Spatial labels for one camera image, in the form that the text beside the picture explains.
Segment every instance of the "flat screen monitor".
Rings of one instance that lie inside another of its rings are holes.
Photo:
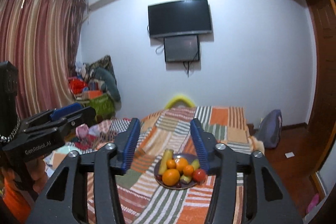
[[[211,33],[208,0],[179,0],[148,6],[152,38]]]
[[[200,60],[200,44],[197,35],[165,37],[166,62],[193,62]]]

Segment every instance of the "striped curtain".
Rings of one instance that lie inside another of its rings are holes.
[[[19,70],[16,109],[26,118],[73,103],[85,0],[0,0],[0,62]]]

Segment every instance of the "orange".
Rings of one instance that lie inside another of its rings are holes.
[[[167,160],[166,164],[167,164],[168,169],[175,169],[176,168],[176,163],[175,163],[175,160],[173,160],[173,159]]]
[[[175,159],[176,169],[182,174],[183,168],[188,165],[188,161],[185,158],[177,158]]]
[[[194,172],[194,167],[192,165],[186,165],[183,168],[183,174],[187,177],[191,177],[193,175]]]
[[[168,169],[162,175],[162,182],[167,186],[174,186],[180,180],[180,172],[177,169]]]

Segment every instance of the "fruit plate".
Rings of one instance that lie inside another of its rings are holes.
[[[197,159],[197,156],[191,155],[191,154],[186,154],[186,153],[173,154],[173,159],[180,158],[180,157],[185,158],[188,161],[189,164],[191,164],[194,160]],[[159,174],[160,163],[161,163],[161,160],[159,160],[159,162],[154,167],[154,177],[155,177],[156,181],[160,185],[162,185],[163,187],[171,189],[171,190],[184,190],[184,189],[194,187],[195,185],[197,185],[197,182],[195,182],[193,180],[189,184],[181,183],[182,186],[180,188],[176,187],[175,185],[174,186],[164,185],[164,183],[162,181],[159,181],[156,178],[156,176]]]

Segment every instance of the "plaid blanket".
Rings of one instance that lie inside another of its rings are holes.
[[[140,138],[134,160],[125,176],[118,176],[117,186],[126,223],[203,224],[211,200],[215,176],[186,190],[169,190],[154,178],[154,166],[166,148],[175,153],[196,154],[190,137],[189,122],[198,118],[205,131],[233,150],[251,153],[249,132],[240,107],[172,108],[153,113],[142,120]],[[126,130],[129,119],[103,121],[100,142],[113,141]],[[236,212],[234,224],[241,222],[243,174],[237,173]],[[95,223],[93,175],[88,175],[88,216]]]

